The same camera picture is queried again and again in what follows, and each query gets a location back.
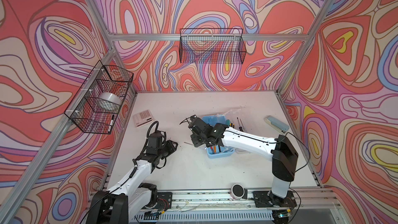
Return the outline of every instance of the swirl pattern backdrop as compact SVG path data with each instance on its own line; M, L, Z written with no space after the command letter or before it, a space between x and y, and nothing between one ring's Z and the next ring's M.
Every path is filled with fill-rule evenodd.
M96 0L112 33L179 33L241 27L244 33L307 33L324 0ZM181 64L179 42L119 41L137 91L274 90L299 42L247 41L243 65Z
M0 204L106 52L84 0L0 0ZM14 223L78 221L131 100L112 135L69 129Z
M353 223L398 223L398 0L336 0L283 98Z

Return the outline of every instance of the calculator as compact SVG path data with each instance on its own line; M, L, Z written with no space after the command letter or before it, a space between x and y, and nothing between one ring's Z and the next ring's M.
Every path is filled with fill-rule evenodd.
M140 113L134 114L132 116L132 119L136 127L143 126L154 120L149 110L145 110Z

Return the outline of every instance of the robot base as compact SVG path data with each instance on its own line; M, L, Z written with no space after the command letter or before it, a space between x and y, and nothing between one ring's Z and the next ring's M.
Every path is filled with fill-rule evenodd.
M297 203L292 191L287 191L284 199L272 195L271 191L253 191L256 208L288 207L295 208Z

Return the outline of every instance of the blue plastic tray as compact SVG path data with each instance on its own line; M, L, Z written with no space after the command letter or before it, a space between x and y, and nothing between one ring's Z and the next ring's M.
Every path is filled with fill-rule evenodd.
M202 120L211 126L214 126L217 123L226 124L227 122L229 122L229 120L227 120L225 118L225 116L222 116L222 115L221 116L217 116L217 115L203 116ZM219 152L218 146L216 146L216 153L214 153L213 147L206 148L207 156L212 159L218 158L218 157L228 157L228 156L231 156L232 153L235 152L234 147L220 146L220 149L221 149L221 153Z

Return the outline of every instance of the vent grille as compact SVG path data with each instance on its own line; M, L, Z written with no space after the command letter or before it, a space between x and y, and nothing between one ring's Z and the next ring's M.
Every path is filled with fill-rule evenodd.
M186 221L237 221L237 220L274 220L272 210L247 211L170 211L157 217L144 217L140 212L139 222L186 222Z

